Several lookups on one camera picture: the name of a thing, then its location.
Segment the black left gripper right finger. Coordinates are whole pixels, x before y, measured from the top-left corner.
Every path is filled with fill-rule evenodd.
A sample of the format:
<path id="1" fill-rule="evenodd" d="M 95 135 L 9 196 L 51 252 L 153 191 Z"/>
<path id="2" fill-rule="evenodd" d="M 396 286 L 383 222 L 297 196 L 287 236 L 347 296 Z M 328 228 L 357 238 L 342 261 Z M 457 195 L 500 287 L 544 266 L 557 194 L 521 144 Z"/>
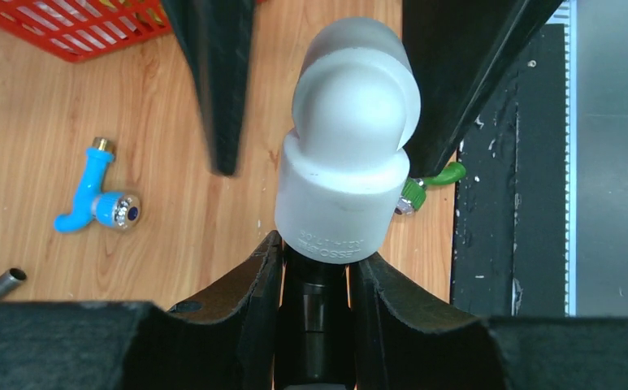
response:
<path id="1" fill-rule="evenodd" d="M 628 389 L 628 318 L 475 316 L 377 254 L 350 292 L 360 389 Z"/>

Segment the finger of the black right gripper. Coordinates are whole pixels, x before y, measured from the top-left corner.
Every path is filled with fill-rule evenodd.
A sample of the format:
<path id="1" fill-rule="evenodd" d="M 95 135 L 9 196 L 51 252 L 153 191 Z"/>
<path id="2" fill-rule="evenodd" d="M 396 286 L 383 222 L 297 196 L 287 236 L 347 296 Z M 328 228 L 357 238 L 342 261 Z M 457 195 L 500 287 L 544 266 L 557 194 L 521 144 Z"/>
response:
<path id="1" fill-rule="evenodd" d="M 402 43 L 421 94 L 405 145 L 412 178 L 437 176 L 558 0 L 405 0 Z"/>
<path id="2" fill-rule="evenodd" d="M 234 176 L 240 158 L 256 3 L 166 0 L 162 7 L 193 77 L 212 171 Z"/>

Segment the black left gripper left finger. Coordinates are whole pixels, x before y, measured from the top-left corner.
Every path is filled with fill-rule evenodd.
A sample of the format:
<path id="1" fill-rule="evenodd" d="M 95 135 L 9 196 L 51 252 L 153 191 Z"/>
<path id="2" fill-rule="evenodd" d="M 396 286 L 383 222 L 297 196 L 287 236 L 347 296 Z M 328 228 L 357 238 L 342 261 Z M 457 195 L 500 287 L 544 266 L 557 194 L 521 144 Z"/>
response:
<path id="1" fill-rule="evenodd" d="M 0 389 L 268 389 L 282 274 L 270 232 L 163 310 L 148 301 L 0 302 Z"/>

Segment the black metal faucet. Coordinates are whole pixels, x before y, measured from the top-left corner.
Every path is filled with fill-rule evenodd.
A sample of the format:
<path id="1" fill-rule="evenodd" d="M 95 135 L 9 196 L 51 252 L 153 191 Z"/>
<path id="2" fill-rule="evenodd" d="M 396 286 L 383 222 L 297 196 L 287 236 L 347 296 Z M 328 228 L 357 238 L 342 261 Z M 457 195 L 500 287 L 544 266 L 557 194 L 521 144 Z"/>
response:
<path id="1" fill-rule="evenodd" d="M 352 313 L 346 265 L 284 245 L 284 288 L 275 338 L 276 389 L 353 389 Z"/>

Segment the white pvc elbow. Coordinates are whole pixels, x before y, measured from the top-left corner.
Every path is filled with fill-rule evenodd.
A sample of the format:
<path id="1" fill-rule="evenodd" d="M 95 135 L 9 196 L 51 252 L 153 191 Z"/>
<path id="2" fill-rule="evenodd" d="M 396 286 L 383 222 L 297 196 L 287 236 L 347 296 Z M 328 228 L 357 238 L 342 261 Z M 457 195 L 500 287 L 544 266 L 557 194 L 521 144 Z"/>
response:
<path id="1" fill-rule="evenodd" d="M 401 39 L 375 19 L 312 40 L 292 98 L 275 226 L 298 253 L 349 264 L 383 244 L 409 174 L 421 97 Z"/>

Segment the green plastic faucet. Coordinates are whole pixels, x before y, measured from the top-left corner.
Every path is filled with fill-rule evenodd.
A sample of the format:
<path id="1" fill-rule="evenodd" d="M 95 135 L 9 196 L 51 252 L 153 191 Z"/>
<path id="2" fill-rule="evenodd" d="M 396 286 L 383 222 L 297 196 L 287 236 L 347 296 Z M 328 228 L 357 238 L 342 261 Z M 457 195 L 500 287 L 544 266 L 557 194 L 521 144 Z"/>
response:
<path id="1" fill-rule="evenodd" d="M 422 208 L 430 187 L 455 184 L 466 175 L 466 169 L 460 162 L 450 162 L 437 176 L 427 178 L 408 178 L 396 204 L 397 215 L 411 215 Z"/>

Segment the red plastic shopping basket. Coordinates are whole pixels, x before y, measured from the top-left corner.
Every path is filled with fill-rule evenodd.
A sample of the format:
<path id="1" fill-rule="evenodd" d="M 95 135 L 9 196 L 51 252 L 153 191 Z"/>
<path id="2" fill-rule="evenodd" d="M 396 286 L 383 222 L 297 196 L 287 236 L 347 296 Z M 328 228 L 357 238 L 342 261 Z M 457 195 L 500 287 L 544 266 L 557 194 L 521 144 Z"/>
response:
<path id="1" fill-rule="evenodd" d="M 0 28 L 65 61 L 99 57 L 180 28 L 198 68 L 249 69 L 255 1 L 0 1 Z"/>

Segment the blue plastic faucet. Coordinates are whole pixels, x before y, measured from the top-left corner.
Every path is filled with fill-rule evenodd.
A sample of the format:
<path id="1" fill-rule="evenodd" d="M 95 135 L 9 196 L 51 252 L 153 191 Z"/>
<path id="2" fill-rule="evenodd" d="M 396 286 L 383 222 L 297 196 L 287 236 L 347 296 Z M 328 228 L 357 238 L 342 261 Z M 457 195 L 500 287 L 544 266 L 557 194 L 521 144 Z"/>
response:
<path id="1" fill-rule="evenodd" d="M 141 218 L 141 202 L 130 193 L 102 190 L 107 168 L 115 160 L 114 142 L 96 137 L 86 150 L 86 164 L 72 198 L 71 210 L 54 220 L 59 233 L 73 233 L 93 221 L 104 227 L 126 231 Z"/>

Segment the dark grey metal faucet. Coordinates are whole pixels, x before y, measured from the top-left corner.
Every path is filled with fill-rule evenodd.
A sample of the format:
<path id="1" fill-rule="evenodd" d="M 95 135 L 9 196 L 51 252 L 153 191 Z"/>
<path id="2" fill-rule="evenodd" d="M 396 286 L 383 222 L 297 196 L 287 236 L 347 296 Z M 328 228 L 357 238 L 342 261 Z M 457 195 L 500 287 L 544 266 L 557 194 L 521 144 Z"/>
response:
<path id="1" fill-rule="evenodd" d="M 12 267 L 0 275 L 0 300 L 7 297 L 27 280 L 25 271 Z"/>

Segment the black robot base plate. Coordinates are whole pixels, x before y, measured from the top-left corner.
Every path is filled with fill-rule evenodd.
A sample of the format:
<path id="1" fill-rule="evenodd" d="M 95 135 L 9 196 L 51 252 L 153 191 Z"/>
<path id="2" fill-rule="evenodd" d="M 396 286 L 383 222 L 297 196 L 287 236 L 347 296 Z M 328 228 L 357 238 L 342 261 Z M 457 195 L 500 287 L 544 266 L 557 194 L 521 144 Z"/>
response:
<path id="1" fill-rule="evenodd" d="M 450 300 L 472 314 L 571 315 L 572 8 L 512 61 L 458 149 Z"/>

